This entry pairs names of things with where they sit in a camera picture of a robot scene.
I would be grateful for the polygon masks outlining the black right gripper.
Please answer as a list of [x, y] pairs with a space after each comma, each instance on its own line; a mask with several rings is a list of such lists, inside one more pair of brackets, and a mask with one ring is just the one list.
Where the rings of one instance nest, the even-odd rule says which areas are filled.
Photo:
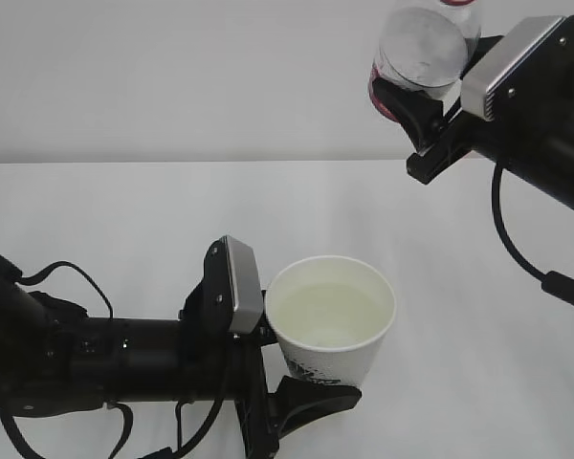
[[445, 111], [441, 100], [380, 76], [370, 80], [370, 100], [382, 116], [406, 132], [415, 150], [407, 159], [407, 173], [421, 184], [429, 184], [473, 150], [492, 159], [507, 154], [506, 135], [466, 113], [460, 101]]

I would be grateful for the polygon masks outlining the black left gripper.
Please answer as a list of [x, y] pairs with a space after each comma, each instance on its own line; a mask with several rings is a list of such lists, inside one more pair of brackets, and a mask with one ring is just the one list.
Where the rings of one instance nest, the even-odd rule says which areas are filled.
[[189, 438], [183, 440], [177, 422], [177, 449], [173, 458], [192, 452], [210, 432], [223, 402], [232, 401], [237, 413], [247, 458], [274, 458], [280, 440], [327, 416], [353, 409], [362, 391], [349, 385], [326, 385], [284, 376], [268, 392], [261, 348], [278, 343], [267, 316], [266, 291], [258, 335], [237, 338], [227, 334], [206, 339], [192, 332], [179, 333], [175, 415], [181, 407], [211, 401], [209, 414]]

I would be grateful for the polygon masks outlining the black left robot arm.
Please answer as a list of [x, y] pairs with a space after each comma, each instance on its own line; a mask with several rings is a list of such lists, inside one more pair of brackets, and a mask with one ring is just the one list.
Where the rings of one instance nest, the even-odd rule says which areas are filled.
[[209, 433], [224, 402], [235, 405], [249, 458], [272, 458], [280, 440], [316, 420], [354, 408], [361, 391], [283, 377], [267, 386], [262, 349], [276, 342], [264, 318], [249, 333], [230, 330], [236, 272], [218, 249], [175, 320], [90, 317], [76, 303], [39, 292], [49, 275], [25, 276], [0, 256], [0, 421], [25, 458], [34, 450], [17, 418], [48, 418], [102, 407], [133, 427], [132, 403], [198, 401], [210, 411], [189, 438], [157, 451], [182, 458]]

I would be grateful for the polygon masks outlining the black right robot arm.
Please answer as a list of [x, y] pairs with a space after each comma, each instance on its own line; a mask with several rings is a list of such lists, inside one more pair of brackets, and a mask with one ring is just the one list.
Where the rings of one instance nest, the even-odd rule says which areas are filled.
[[494, 164], [574, 210], [574, 37], [548, 39], [508, 79], [492, 121], [467, 113], [461, 102], [446, 109], [419, 91], [373, 75], [376, 108], [392, 115], [415, 151], [407, 174], [428, 185], [468, 153]]

